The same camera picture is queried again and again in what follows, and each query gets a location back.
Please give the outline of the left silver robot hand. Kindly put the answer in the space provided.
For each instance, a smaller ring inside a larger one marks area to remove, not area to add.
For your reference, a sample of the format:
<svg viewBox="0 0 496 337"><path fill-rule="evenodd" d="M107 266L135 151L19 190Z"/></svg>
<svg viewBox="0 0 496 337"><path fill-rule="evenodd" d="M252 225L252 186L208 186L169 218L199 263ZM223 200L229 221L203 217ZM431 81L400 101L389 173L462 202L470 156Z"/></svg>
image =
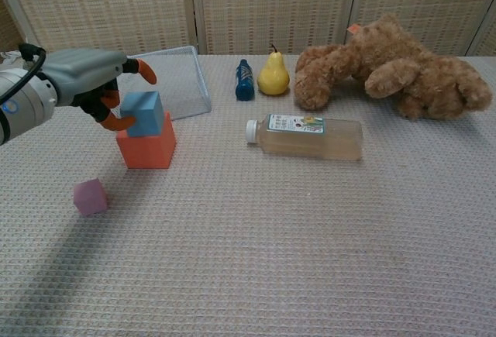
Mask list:
<svg viewBox="0 0 496 337"><path fill-rule="evenodd" d="M118 118L112 112L120 104L120 74L140 74L150 84L157 82L153 69L143 60L97 48L49 53L36 76L54 86L57 106L80 108L103 128L122 131L134 125L136 118Z"/></svg>

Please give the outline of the blue foam cube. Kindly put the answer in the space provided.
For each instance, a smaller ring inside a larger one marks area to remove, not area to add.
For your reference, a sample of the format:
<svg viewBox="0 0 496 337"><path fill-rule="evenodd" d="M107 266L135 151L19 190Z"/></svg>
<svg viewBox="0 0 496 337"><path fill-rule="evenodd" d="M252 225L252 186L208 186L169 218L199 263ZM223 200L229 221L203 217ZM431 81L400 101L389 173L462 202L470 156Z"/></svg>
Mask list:
<svg viewBox="0 0 496 337"><path fill-rule="evenodd" d="M120 115L133 116L135 123L127 129L130 137L158 136L164 124L164 109L158 91L127 93L120 105Z"/></svg>

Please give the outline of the pink foam cube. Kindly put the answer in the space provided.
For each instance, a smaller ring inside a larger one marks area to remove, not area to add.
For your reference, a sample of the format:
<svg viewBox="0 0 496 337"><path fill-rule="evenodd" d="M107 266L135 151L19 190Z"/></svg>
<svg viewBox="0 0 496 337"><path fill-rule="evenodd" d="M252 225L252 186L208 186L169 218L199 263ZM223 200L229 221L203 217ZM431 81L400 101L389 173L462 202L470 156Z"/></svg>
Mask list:
<svg viewBox="0 0 496 337"><path fill-rule="evenodd" d="M98 178L74 185L73 203L82 216L102 213L108 209L105 189Z"/></svg>

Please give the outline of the orange foam cube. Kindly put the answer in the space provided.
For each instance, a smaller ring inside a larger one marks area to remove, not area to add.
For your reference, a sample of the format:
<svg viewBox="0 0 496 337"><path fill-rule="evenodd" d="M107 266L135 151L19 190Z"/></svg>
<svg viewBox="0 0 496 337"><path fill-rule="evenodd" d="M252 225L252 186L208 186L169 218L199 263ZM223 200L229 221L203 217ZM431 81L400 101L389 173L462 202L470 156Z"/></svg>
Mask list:
<svg viewBox="0 0 496 337"><path fill-rule="evenodd" d="M131 137L123 130L115 139L129 169L168 169L177 143L169 112L158 136Z"/></svg>

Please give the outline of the small blue bottle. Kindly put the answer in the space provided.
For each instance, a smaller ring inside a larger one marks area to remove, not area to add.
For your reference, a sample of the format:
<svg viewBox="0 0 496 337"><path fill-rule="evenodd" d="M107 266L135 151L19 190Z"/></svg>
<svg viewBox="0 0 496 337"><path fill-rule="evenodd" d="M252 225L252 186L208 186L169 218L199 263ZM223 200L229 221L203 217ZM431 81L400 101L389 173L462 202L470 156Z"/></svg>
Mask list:
<svg viewBox="0 0 496 337"><path fill-rule="evenodd" d="M253 71L246 59L241 59L236 68L235 95L238 101L251 101L254 99Z"/></svg>

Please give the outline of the yellow toy pear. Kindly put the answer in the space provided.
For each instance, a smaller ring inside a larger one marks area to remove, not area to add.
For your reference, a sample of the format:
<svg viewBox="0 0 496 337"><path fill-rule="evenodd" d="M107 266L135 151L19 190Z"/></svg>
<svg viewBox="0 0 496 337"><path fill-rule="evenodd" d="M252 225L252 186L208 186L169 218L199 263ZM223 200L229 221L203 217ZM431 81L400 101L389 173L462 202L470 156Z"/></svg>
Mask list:
<svg viewBox="0 0 496 337"><path fill-rule="evenodd" d="M290 76L284 63L283 54L271 43L272 52L257 77L259 90L271 96L282 95L288 89Z"/></svg>

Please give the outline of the clear juice bottle white cap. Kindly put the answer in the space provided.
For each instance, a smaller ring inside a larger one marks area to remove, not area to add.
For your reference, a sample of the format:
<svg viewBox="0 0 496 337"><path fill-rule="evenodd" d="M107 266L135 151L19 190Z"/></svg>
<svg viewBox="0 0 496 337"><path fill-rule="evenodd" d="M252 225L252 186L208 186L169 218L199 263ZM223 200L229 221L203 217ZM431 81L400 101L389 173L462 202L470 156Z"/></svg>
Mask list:
<svg viewBox="0 0 496 337"><path fill-rule="evenodd" d="M358 121L310 115L268 114L246 123L245 138L265 153L324 160L361 160L363 130Z"/></svg>

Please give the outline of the beige woven tablecloth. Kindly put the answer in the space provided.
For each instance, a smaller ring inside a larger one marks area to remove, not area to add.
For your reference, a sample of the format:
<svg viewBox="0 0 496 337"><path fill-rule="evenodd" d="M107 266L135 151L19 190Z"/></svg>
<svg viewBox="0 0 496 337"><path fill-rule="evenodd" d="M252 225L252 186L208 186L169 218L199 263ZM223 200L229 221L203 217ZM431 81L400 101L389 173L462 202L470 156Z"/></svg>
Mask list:
<svg viewBox="0 0 496 337"><path fill-rule="evenodd" d="M453 122L347 81L326 115L362 124L358 162L246 143L293 98L237 101L239 58L200 62L212 110L166 170L74 108L0 146L0 337L496 337L496 59L470 59L491 107Z"/></svg>

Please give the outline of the brown teddy bear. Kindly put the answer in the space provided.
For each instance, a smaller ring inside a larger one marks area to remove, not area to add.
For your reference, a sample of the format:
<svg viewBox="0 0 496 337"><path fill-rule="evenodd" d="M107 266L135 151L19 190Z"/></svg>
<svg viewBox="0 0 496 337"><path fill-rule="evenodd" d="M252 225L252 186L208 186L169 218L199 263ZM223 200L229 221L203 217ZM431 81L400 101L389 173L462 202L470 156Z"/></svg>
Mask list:
<svg viewBox="0 0 496 337"><path fill-rule="evenodd" d="M347 43L307 47L295 66L295 101L320 110L348 77L372 98L394 97L407 119L458 119L488 109L493 99L472 65L429 50L394 15L356 27Z"/></svg>

